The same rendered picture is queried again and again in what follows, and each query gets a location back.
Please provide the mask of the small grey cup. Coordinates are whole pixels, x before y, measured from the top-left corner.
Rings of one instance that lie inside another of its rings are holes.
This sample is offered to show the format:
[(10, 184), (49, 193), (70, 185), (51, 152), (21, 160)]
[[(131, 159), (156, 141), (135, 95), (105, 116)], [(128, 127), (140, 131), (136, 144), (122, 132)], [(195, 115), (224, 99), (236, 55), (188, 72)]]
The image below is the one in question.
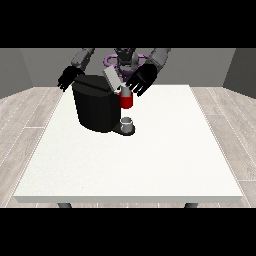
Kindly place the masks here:
[(129, 133), (133, 129), (133, 121), (130, 117), (123, 117), (120, 120), (120, 124), (121, 124), (121, 131), (124, 133)]

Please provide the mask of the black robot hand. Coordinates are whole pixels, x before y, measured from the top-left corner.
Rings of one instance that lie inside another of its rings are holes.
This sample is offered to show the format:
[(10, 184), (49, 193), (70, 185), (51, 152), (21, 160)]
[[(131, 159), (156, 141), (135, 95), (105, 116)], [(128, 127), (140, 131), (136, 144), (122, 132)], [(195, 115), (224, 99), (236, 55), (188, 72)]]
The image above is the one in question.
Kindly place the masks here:
[(154, 64), (143, 64), (140, 66), (126, 82), (126, 86), (138, 97), (153, 84), (157, 78), (157, 68)]
[(59, 77), (57, 86), (65, 91), (74, 82), (74, 79), (81, 74), (84, 74), (84, 72), (80, 68), (68, 66)]

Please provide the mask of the pale grey machine lid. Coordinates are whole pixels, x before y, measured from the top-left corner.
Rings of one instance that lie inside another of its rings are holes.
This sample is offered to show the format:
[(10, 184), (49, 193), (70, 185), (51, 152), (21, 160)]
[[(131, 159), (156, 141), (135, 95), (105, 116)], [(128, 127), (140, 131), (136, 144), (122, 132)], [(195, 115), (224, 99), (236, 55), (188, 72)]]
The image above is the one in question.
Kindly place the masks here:
[(121, 80), (118, 77), (113, 66), (109, 66), (103, 70), (103, 75), (106, 78), (112, 91), (116, 91), (121, 85)]

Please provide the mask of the red pod holder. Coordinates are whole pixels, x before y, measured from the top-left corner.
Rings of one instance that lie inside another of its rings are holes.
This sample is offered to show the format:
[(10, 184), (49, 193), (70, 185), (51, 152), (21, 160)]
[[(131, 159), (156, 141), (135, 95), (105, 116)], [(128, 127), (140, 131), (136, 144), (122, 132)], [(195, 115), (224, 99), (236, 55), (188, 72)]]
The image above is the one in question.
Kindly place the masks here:
[(121, 108), (129, 109), (133, 106), (133, 94), (130, 94), (129, 96), (123, 96), (122, 94), (119, 94), (119, 99)]

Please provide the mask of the black coffee machine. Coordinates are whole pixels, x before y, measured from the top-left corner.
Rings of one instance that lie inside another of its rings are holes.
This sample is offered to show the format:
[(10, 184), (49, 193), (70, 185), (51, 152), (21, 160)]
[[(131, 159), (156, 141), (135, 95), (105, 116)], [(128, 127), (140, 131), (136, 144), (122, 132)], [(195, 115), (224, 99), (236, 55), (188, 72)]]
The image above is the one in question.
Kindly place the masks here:
[(82, 126), (94, 132), (116, 132), (123, 136), (135, 133), (134, 125), (124, 131), (120, 97), (111, 90), (104, 76), (81, 74), (74, 79), (72, 91)]

